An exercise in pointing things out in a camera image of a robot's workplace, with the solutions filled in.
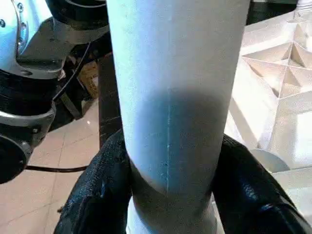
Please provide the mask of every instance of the wire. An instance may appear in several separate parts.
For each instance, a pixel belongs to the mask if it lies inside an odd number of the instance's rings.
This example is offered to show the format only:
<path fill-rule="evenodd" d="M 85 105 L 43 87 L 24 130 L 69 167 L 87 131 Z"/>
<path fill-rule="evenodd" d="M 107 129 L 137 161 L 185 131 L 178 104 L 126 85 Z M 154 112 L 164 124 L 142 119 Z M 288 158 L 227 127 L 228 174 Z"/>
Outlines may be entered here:
<path fill-rule="evenodd" d="M 87 169 L 87 166 L 76 167 L 76 168 L 51 168 L 51 167 L 38 167 L 38 166 L 27 166 L 25 170 L 37 171 L 37 172 L 55 172 L 55 173 L 72 173 L 82 172 Z"/>
<path fill-rule="evenodd" d="M 62 89 L 54 96 L 53 101 L 56 101 L 59 99 L 66 91 L 68 85 L 78 77 L 79 73 L 81 72 L 83 66 L 85 65 L 85 61 L 88 58 L 88 54 L 90 52 L 91 43 L 88 44 L 86 51 L 84 52 L 84 55 L 81 58 L 80 63 L 78 64 L 75 72 L 72 74 L 72 76 L 68 79 L 68 81 L 65 83 L 65 85 L 62 87 Z"/>

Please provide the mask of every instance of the black wrinkled material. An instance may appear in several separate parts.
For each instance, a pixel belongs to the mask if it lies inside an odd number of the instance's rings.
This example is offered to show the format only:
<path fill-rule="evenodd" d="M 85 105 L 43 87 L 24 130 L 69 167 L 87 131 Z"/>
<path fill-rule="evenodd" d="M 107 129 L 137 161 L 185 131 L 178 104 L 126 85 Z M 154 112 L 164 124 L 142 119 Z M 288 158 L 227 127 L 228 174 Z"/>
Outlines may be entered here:
<path fill-rule="evenodd" d="M 131 171 L 121 131 L 74 186 L 54 234 L 125 234 Z M 224 136 L 213 193 L 226 234 L 312 234 L 276 180 L 248 149 Z"/>
<path fill-rule="evenodd" d="M 277 181 L 248 149 L 224 136 L 213 193 L 226 234 L 310 234 Z"/>
<path fill-rule="evenodd" d="M 131 197 L 122 131 L 111 136 L 75 184 L 54 234 L 124 234 Z"/>

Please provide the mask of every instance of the white cylinder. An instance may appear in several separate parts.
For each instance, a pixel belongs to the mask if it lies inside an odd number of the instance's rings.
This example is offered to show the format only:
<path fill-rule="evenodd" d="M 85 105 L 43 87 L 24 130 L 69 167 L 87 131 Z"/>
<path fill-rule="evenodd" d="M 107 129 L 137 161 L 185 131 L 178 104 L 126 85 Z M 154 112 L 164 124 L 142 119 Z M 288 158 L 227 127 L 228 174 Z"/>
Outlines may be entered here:
<path fill-rule="evenodd" d="M 297 11 L 311 11 L 312 10 L 312 0 L 298 0 Z"/>
<path fill-rule="evenodd" d="M 249 0 L 107 2 L 131 233 L 215 233 L 211 182 Z"/>

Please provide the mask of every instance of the tiled floor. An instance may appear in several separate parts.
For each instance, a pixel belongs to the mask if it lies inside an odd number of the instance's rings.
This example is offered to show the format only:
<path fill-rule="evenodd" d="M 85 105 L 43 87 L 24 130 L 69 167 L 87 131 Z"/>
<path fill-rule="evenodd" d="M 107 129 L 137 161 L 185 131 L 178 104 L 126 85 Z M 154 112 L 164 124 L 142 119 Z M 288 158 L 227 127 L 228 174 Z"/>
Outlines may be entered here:
<path fill-rule="evenodd" d="M 84 118 L 50 132 L 35 149 L 29 165 L 72 168 L 87 165 L 99 150 L 98 101 Z M 0 185 L 1 234 L 52 234 L 81 173 L 24 171 Z"/>

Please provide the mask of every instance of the bolt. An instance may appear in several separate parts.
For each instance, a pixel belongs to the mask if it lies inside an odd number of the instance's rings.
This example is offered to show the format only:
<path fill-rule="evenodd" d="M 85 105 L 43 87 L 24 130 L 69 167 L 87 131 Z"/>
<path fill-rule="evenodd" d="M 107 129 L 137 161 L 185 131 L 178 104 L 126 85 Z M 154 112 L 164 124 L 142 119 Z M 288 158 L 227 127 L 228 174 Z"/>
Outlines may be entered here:
<path fill-rule="evenodd" d="M 19 3 L 19 4 L 18 4 L 18 9 L 19 9 L 19 12 L 23 12 L 24 6 L 23 6 L 22 3 Z"/>
<path fill-rule="evenodd" d="M 4 28 L 5 27 L 5 21 L 0 19 L 0 27 L 1 28 Z"/>

